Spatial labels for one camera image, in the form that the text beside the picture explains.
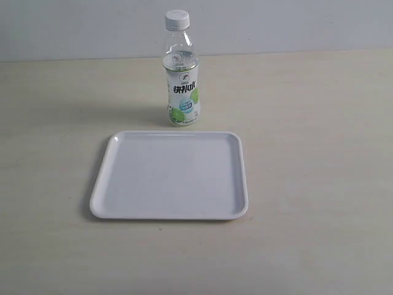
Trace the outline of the clear plastic drink bottle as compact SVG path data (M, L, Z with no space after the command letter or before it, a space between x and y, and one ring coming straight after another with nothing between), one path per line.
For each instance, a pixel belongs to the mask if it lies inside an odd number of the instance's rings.
M162 58L168 88L168 117L178 126L200 119L199 59L188 31L168 31Z

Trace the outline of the white bottle cap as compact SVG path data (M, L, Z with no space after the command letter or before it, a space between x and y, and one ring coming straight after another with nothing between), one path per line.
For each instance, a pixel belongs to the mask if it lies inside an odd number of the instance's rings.
M190 15L185 10L170 10L165 14L165 26L169 31L183 31L190 26Z

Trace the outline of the white rectangular plastic tray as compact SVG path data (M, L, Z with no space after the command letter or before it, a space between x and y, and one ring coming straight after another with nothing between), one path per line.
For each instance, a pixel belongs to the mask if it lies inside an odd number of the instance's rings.
M229 221L248 206L236 134L122 131L108 141L89 209L100 219Z

